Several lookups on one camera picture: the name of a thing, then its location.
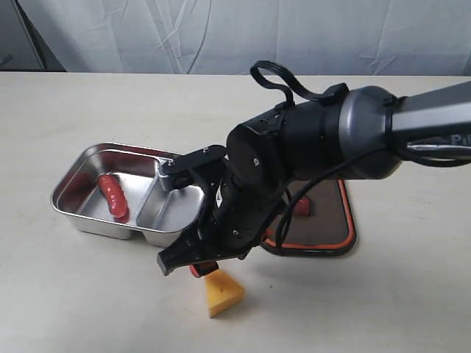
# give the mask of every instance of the white backdrop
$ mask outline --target white backdrop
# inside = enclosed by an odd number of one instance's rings
[[[468,75],[467,0],[20,0],[68,71]]]

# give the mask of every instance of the toy sausage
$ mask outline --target toy sausage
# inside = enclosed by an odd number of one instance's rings
[[[127,201],[118,180],[111,175],[103,174],[98,178],[98,186],[105,195],[110,213],[116,218],[124,217],[127,213]]]

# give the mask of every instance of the metal tray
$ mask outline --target metal tray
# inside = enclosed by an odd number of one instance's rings
[[[141,233],[149,243],[168,246],[196,218],[204,193],[195,185],[165,192],[158,167],[178,154],[100,143],[86,149],[71,166],[51,196],[53,208],[83,232],[128,239]],[[115,219],[96,185],[100,174],[111,174],[121,184],[129,216]]]

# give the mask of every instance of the tabletop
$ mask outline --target tabletop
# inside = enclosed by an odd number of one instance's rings
[[[465,77],[310,76],[398,96]],[[50,195],[106,141],[186,153],[224,143],[281,93],[248,76],[0,74],[0,352],[468,352],[471,168],[404,165],[348,182],[359,242],[330,259],[254,249],[228,270],[247,291],[209,319],[204,280],[164,277],[159,248],[76,231]]]

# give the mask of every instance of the yellow cheese wedge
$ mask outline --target yellow cheese wedge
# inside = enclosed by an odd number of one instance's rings
[[[219,269],[205,276],[210,318],[241,302],[245,289]]]

